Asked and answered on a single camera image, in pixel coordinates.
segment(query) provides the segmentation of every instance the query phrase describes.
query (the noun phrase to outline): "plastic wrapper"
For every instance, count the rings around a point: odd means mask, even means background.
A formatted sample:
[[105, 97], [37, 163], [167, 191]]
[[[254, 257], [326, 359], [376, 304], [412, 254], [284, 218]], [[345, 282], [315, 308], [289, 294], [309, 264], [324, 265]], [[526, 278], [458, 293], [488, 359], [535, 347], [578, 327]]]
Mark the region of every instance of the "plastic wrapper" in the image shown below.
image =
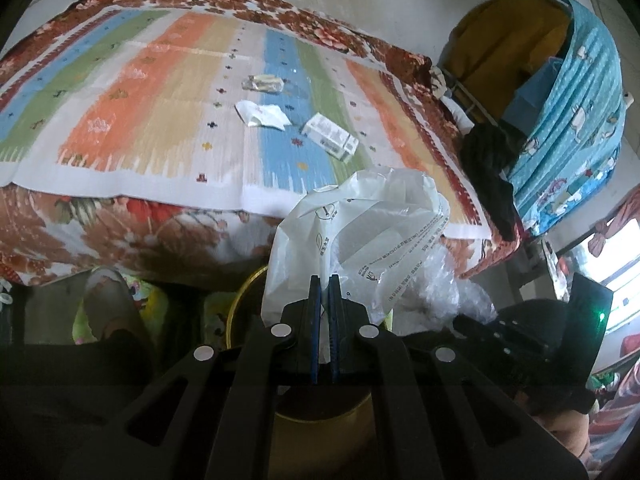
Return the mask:
[[244, 90], [279, 94], [284, 88], [284, 81], [282, 78], [271, 74], [251, 75], [242, 81], [242, 88]]
[[[324, 291], [338, 274], [342, 296], [365, 305], [374, 324], [393, 310], [393, 326], [402, 333], [439, 330], [456, 312], [490, 317], [484, 291], [454, 278], [439, 243], [448, 219], [449, 203], [416, 170], [358, 171], [340, 186], [310, 192], [276, 231], [263, 321], [279, 322], [286, 304], [306, 298], [314, 274]], [[325, 317], [322, 362], [328, 359]]]

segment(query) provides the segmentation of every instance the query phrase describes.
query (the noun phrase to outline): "floral mattress cover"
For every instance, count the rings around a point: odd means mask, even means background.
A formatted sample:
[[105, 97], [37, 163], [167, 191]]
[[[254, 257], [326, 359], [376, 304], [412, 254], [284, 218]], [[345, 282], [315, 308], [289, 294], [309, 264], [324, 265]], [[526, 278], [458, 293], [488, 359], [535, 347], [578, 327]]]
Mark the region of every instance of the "floral mattress cover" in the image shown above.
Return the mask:
[[[0, 62], [1, 272], [36, 285], [108, 264], [215, 288], [268, 256], [287, 201], [388, 165], [435, 179], [452, 209], [442, 242], [471, 276], [519, 240], [499, 237], [460, 171], [460, 133], [416, 80], [425, 64], [281, 0], [82, 0]], [[245, 72], [281, 76], [283, 95], [242, 93]], [[241, 98], [294, 124], [245, 128]], [[349, 163], [300, 135], [315, 112], [358, 137]], [[117, 187], [120, 170], [138, 184]], [[238, 174], [238, 189], [274, 194], [222, 200]]]

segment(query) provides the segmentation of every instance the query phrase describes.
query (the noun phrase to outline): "brown cloth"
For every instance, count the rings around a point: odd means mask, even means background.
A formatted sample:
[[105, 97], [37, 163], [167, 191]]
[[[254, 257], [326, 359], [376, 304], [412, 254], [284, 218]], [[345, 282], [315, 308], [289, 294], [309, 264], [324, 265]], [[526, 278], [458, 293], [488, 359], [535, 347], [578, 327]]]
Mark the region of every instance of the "brown cloth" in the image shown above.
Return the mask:
[[444, 67], [495, 118], [564, 43], [570, 17], [555, 0], [490, 0], [453, 30]]

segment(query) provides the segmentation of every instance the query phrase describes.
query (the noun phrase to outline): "floral bedspread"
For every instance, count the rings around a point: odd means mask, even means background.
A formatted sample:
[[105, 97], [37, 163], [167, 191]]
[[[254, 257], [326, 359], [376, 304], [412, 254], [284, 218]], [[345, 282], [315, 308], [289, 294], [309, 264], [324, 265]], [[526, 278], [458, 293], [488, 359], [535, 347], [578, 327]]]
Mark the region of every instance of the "floral bedspread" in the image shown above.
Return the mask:
[[[408, 97], [422, 104], [422, 119], [437, 134], [448, 158], [457, 163], [460, 134], [423, 85], [429, 84], [428, 58], [281, 0], [82, 0], [21, 41], [0, 62], [0, 112], [15, 96], [16, 74], [18, 81], [20, 71], [32, 78], [41, 69], [39, 57], [58, 38], [113, 4], [200, 7], [203, 12], [293, 32], [302, 40], [348, 56], [374, 59], [407, 85]], [[266, 259], [280, 221], [243, 211], [186, 208], [123, 196], [58, 196], [14, 184], [3, 187], [1, 195], [0, 272], [28, 285], [98, 265], [114, 265], [146, 280], [219, 288], [220, 281], [228, 285], [226, 276], [242, 276]], [[519, 240], [506, 243], [492, 224], [490, 228], [491, 240], [443, 238], [458, 274], [471, 276], [517, 248]]]

